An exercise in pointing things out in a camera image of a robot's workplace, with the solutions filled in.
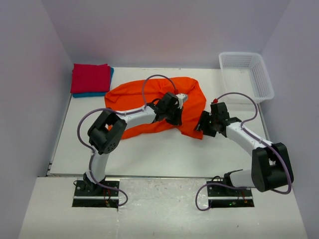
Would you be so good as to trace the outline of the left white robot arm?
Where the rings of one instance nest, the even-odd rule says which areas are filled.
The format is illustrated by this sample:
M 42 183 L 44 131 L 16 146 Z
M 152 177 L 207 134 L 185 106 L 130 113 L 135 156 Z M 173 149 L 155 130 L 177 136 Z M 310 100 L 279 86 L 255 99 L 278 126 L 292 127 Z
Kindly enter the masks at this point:
M 102 109 L 88 130 L 89 144 L 93 152 L 83 180 L 89 189 L 96 190 L 105 180 L 109 154 L 119 145 L 124 132 L 136 126 L 163 120 L 174 126 L 182 125 L 183 104 L 187 99 L 187 94 L 175 95 L 168 92 L 161 99 L 147 103 L 141 108 L 122 112 L 109 108 Z

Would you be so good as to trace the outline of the orange t shirt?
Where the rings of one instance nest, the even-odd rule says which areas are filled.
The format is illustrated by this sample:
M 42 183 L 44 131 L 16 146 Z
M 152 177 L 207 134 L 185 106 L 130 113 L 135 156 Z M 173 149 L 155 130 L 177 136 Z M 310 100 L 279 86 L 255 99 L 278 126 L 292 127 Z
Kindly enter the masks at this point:
M 132 81 L 112 89 L 105 97 L 105 105 L 115 111 L 125 111 L 139 108 L 144 105 L 142 86 L 144 81 Z M 188 95 L 188 100 L 183 104 L 182 125 L 177 129 L 181 134 L 203 139 L 203 133 L 195 131 L 202 111 L 206 106 L 206 98 L 197 80 L 190 77 L 174 77 L 172 82 L 164 78 L 150 79 L 145 85 L 144 94 L 148 103 L 159 99 L 167 92 L 174 92 L 174 87 L 179 93 Z M 158 133 L 174 128 L 166 121 L 143 124 L 133 127 L 124 132 L 122 139 L 128 139 L 140 134 Z

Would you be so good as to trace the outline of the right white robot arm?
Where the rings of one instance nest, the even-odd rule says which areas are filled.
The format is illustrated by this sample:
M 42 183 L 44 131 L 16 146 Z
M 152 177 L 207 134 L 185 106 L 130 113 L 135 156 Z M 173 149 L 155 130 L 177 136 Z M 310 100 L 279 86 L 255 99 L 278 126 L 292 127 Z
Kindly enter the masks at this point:
M 262 139 L 252 132 L 240 119 L 229 115 L 225 103 L 212 103 L 210 108 L 210 112 L 201 113 L 195 131 L 211 137 L 215 137 L 217 133 L 222 134 L 237 143 L 252 159 L 249 170 L 239 169 L 225 173 L 221 186 L 289 194 L 294 175 L 286 146 Z

